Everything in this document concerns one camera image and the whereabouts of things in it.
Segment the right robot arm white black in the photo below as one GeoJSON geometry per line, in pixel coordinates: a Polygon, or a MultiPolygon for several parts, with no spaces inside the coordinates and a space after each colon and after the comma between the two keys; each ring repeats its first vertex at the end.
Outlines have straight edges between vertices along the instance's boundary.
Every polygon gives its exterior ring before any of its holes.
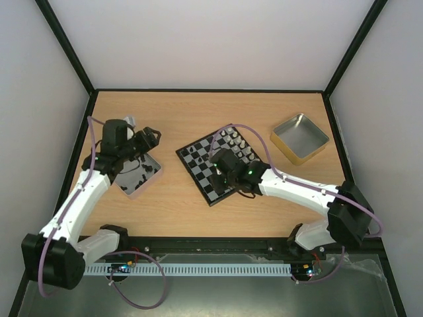
{"type": "Polygon", "coordinates": [[[221,194],[226,189],[247,197],[277,197],[307,207],[322,219],[299,223],[287,239],[288,252],[304,258],[309,252],[328,244],[358,249],[374,214],[367,199],[353,182],[340,186],[319,184],[284,174],[261,160],[246,163],[230,149],[220,149],[211,156],[215,168],[210,180],[221,194]]]}

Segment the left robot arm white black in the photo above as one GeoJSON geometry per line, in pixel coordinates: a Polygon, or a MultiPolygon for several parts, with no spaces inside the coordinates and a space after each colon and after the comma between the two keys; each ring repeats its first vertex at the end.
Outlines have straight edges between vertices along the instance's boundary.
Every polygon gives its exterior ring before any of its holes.
{"type": "Polygon", "coordinates": [[[85,268],[103,256],[126,248],[127,229],[104,225],[96,234],[80,240],[80,233],[95,205],[108,191],[124,164],[154,149],[161,133],[150,127],[135,131],[126,120],[111,119],[102,125],[102,138],[90,132],[91,153],[85,158],[77,183],[62,206],[38,234],[22,241],[22,255],[28,278],[37,282],[40,294],[45,287],[74,289],[85,268]]]}

